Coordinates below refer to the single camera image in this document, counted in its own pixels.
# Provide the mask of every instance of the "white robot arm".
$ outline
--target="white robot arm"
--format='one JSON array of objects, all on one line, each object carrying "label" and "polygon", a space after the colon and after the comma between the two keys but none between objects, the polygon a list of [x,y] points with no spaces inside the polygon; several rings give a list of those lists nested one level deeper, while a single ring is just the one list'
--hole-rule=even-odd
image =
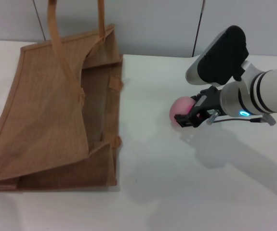
[{"label": "white robot arm", "polygon": [[[277,69],[261,71],[246,61],[245,34],[238,26],[220,33],[187,70],[190,84],[211,84],[192,98],[196,104],[187,115],[175,115],[182,127],[198,127],[204,120],[211,124],[218,116],[262,115],[251,122],[274,125],[277,113]],[[222,90],[216,87],[224,85]]]}]

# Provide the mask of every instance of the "ball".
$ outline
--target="ball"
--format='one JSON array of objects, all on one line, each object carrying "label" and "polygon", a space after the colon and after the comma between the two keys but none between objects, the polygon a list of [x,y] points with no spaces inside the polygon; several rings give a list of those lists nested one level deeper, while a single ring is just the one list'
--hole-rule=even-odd
[{"label": "ball", "polygon": [[175,120],[174,116],[177,114],[186,115],[195,103],[196,101],[188,96],[180,97],[179,99],[177,99],[172,104],[171,109],[169,111],[169,118],[171,119],[171,122],[177,125],[178,123]]}]

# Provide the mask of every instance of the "white table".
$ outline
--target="white table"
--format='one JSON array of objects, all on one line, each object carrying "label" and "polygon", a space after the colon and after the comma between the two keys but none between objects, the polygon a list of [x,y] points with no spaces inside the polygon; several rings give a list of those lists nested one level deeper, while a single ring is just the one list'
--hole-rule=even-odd
[{"label": "white table", "polygon": [[[0,41],[0,114],[27,44]],[[0,193],[0,231],[277,231],[277,124],[171,127],[174,100],[209,87],[187,84],[194,60],[125,55],[119,186]]]}]

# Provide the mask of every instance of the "bag handle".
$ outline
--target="bag handle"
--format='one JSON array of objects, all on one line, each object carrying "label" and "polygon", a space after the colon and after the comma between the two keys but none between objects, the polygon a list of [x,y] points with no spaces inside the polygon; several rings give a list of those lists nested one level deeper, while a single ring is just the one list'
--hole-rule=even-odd
[{"label": "bag handle", "polygon": [[[58,26],[56,20],[56,5],[57,0],[49,0],[47,8],[47,20],[48,28],[52,40],[53,51],[55,56],[62,68],[62,71],[66,77],[66,80],[78,102],[83,106],[85,93],[80,87],[80,83],[77,80],[74,71],[71,69],[65,53],[63,51],[62,43],[60,40],[60,35],[58,33]],[[96,40],[95,44],[92,46],[86,57],[89,57],[95,53],[97,48],[102,42],[105,41],[105,12],[104,12],[104,0],[98,0],[98,20],[99,20],[99,38]]]}]

